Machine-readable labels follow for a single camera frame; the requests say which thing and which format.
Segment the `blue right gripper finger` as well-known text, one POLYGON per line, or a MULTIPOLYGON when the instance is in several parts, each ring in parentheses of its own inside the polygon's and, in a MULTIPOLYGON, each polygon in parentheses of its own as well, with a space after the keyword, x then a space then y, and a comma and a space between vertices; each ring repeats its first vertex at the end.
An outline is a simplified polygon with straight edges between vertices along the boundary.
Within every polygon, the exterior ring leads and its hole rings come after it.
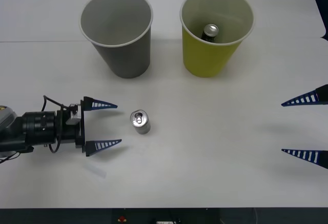
POLYGON ((281 149, 282 152, 293 157, 311 162, 315 165, 328 169, 328 151, 327 150, 294 150, 281 149))
POLYGON ((302 95, 296 96, 281 105, 283 107, 291 106, 309 106, 309 105, 327 105, 328 96, 327 96, 328 84, 316 88, 315 90, 304 93, 302 95))

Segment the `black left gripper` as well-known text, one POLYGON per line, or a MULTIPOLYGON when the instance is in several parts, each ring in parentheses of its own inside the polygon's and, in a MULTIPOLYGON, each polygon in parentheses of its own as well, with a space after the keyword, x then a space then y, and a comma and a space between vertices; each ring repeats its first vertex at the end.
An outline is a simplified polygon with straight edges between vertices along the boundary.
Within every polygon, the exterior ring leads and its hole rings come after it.
POLYGON ((121 139, 85 140, 84 111, 117 109, 117 105, 84 96, 79 104, 71 104, 68 108, 61 108, 56 113, 56 138, 61 144, 74 143, 89 157, 122 142, 121 139))

